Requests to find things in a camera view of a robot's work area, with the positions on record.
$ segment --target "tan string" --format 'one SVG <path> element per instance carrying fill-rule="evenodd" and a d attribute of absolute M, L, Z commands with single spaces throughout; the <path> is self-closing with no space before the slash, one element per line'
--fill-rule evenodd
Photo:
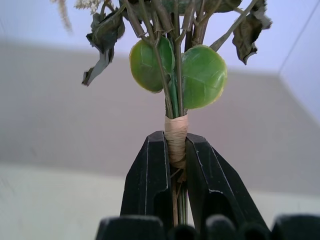
<path fill-rule="evenodd" d="M 173 167 L 182 169 L 178 182 L 186 180 L 186 137 L 188 132 L 188 115 L 174 119 L 165 117 L 164 136 L 168 144 L 169 160 Z"/>

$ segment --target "green leaf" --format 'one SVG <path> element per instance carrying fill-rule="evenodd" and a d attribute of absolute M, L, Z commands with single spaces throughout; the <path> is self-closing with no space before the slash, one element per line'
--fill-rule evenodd
<path fill-rule="evenodd" d="M 221 96 L 227 81 L 227 66 L 210 47 L 197 45 L 182 55 L 182 77 L 184 107 L 202 108 Z"/>
<path fill-rule="evenodd" d="M 169 78 L 175 67 L 174 52 L 169 40 L 162 36 L 158 49 L 164 72 Z M 138 41 L 131 49 L 129 61 L 132 76 L 141 87 L 152 93 L 162 91 L 160 67 L 151 46 L 143 40 Z"/>

